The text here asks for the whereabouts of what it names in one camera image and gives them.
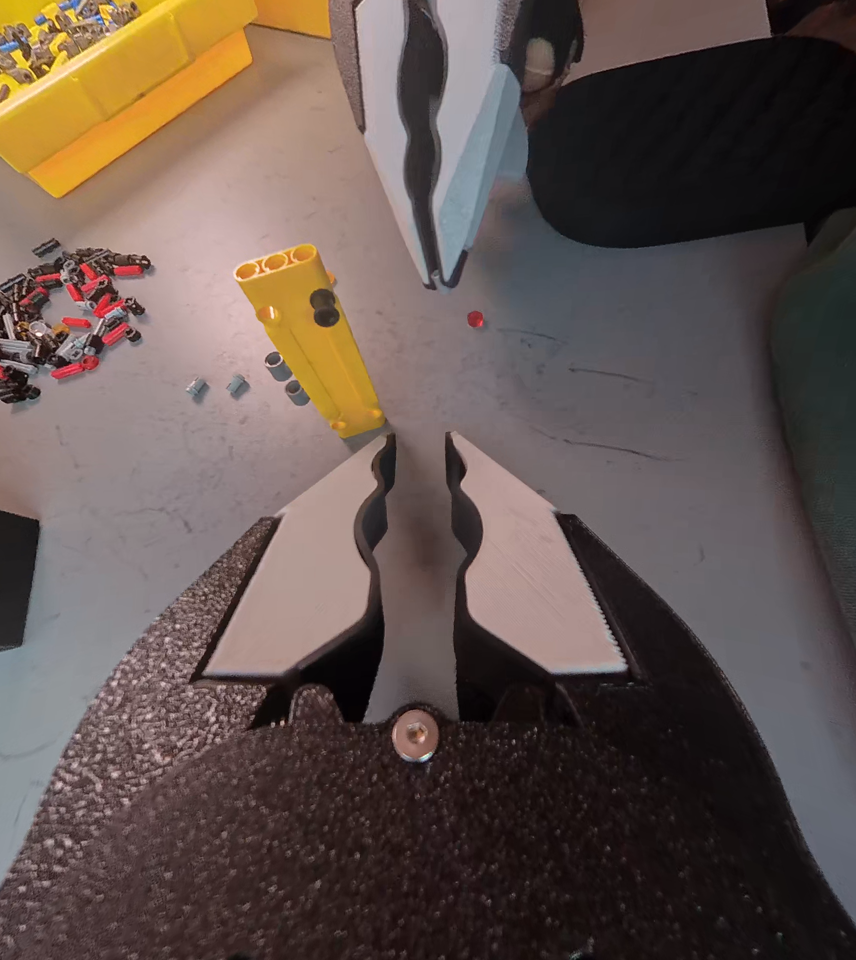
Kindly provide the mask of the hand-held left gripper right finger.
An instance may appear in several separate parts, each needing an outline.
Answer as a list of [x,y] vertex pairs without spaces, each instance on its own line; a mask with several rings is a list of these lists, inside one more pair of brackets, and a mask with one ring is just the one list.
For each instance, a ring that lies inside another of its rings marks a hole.
[[559,710],[565,679],[621,683],[624,653],[558,510],[457,431],[445,437],[458,569],[453,643],[459,719],[493,720],[533,690]]

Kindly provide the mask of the heap of blue grey lego parts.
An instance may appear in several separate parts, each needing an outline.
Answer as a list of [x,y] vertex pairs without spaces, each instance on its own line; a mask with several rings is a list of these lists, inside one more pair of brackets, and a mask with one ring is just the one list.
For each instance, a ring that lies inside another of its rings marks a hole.
[[142,15],[137,2],[51,2],[33,24],[0,29],[0,104],[61,69]]

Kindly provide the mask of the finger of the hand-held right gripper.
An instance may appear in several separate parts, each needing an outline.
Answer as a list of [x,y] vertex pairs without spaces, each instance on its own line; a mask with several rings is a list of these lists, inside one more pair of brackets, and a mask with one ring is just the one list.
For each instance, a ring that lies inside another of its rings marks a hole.
[[432,228],[438,279],[454,288],[519,112],[529,3],[439,1],[434,20],[444,71]]
[[357,6],[364,141],[425,285],[440,282],[432,215],[440,147],[441,36],[430,2]]

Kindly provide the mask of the black mesh cushion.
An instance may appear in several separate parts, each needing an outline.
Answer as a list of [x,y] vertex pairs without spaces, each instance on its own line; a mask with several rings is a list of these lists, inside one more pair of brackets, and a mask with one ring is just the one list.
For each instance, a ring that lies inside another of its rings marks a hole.
[[578,78],[529,131],[542,218],[635,249],[856,208],[856,53],[776,36]]

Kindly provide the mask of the pile of small lego connectors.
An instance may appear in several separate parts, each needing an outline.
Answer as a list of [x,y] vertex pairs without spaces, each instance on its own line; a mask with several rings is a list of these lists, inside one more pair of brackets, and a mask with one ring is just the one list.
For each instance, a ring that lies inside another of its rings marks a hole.
[[119,283],[153,271],[151,259],[105,246],[69,248],[50,238],[38,262],[0,283],[0,401],[36,402],[40,378],[62,382],[95,371],[102,355],[138,344],[146,307]]

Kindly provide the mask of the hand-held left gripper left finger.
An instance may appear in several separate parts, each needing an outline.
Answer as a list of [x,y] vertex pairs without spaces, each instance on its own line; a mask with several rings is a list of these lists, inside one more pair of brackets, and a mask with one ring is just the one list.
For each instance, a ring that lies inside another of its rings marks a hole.
[[396,438],[373,439],[276,516],[204,656],[198,679],[263,685],[260,717],[280,719],[296,690],[320,685],[362,722],[384,652],[375,547],[387,531]]

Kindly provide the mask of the yellow bin with lego parts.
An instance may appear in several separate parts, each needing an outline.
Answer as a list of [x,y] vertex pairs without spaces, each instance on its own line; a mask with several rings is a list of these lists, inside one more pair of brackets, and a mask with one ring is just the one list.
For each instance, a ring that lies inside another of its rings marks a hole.
[[128,26],[54,69],[10,84],[0,158],[61,198],[244,68],[253,1],[138,2]]

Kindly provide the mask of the person's right hand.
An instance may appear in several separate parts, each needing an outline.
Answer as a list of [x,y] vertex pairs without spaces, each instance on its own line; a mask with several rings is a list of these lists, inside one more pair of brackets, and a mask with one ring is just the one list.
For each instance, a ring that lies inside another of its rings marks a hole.
[[552,109],[557,94],[583,54],[584,24],[578,1],[532,1],[522,21],[527,29],[519,109],[529,133]]

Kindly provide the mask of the yellow lego panel piece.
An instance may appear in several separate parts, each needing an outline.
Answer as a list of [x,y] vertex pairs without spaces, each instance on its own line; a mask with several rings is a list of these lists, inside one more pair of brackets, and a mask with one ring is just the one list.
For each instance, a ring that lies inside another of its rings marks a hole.
[[[276,351],[340,438],[382,427],[382,409],[349,321],[317,248],[293,246],[238,265],[234,278]],[[314,322],[310,295],[334,291],[339,323]]]

